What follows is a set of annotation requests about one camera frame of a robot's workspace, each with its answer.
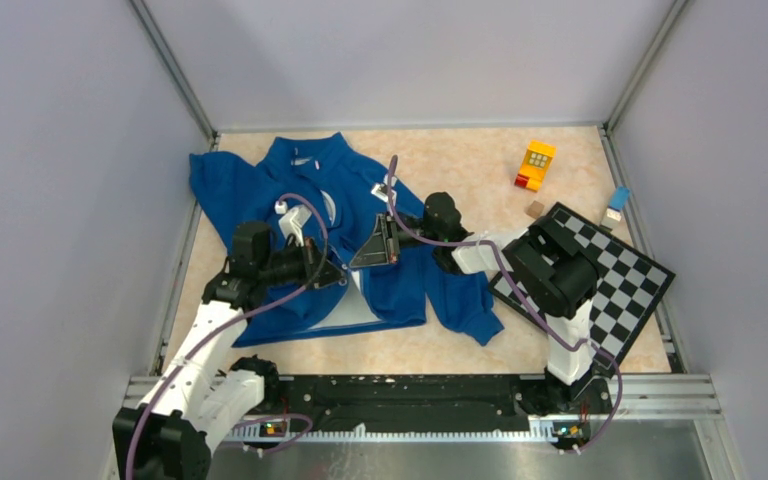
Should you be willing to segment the blue zip jacket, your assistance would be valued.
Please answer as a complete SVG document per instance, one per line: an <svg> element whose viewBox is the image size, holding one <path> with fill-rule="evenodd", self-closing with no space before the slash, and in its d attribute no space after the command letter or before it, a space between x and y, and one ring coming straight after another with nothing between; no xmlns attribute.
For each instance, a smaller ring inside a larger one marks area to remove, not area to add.
<svg viewBox="0 0 768 480"><path fill-rule="evenodd" d="M298 194L328 223L329 259L342 268L387 209L372 193L387 173L336 133L320 139L278 137L250 164L226 151L193 154L189 183L225 246L247 221L278 226L274 204ZM421 326L428 308L448 330L485 346L503 331L485 274L457 275L439 268L430 245L406 249L397 264L350 270L346 284L308 290L249 320L236 348Z"/></svg>

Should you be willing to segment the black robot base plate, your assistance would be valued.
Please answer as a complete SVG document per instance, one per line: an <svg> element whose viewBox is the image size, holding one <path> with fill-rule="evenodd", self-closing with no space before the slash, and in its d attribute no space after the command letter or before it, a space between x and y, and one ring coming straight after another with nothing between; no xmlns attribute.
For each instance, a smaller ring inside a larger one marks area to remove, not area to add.
<svg viewBox="0 0 768 480"><path fill-rule="evenodd" d="M316 432L490 433L525 431L540 417L579 420L611 411L607 383L576 399L547 392L541 374L296 375L270 380L249 416L309 417Z"/></svg>

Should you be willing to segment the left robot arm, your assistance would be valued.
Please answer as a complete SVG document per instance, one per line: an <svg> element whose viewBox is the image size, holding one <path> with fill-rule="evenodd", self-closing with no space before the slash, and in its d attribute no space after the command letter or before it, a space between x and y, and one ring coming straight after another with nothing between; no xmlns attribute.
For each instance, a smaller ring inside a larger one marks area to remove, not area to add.
<svg viewBox="0 0 768 480"><path fill-rule="evenodd" d="M215 450L242 417L279 404L281 388L268 378L265 361L217 380L226 352L254 316L345 280L327 259L324 227L309 235L284 220L280 229L260 221L236 228L177 356L137 405L121 407L113 420L119 478L204 479Z"/></svg>

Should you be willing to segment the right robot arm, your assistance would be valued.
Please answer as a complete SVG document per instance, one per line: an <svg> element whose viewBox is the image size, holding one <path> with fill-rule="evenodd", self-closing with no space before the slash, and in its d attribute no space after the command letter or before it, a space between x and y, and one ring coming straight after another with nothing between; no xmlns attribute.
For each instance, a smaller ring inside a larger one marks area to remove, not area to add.
<svg viewBox="0 0 768 480"><path fill-rule="evenodd" d="M535 220L520 233L471 234L446 192L427 197L421 217L404 217L388 198L370 237L350 262L353 269L395 264L402 250L433 246L433 258L447 273L497 271L532 318L550 337L546 372L549 404L572 412L587 397L593 373L590 313L602 277L596 257L551 218Z"/></svg>

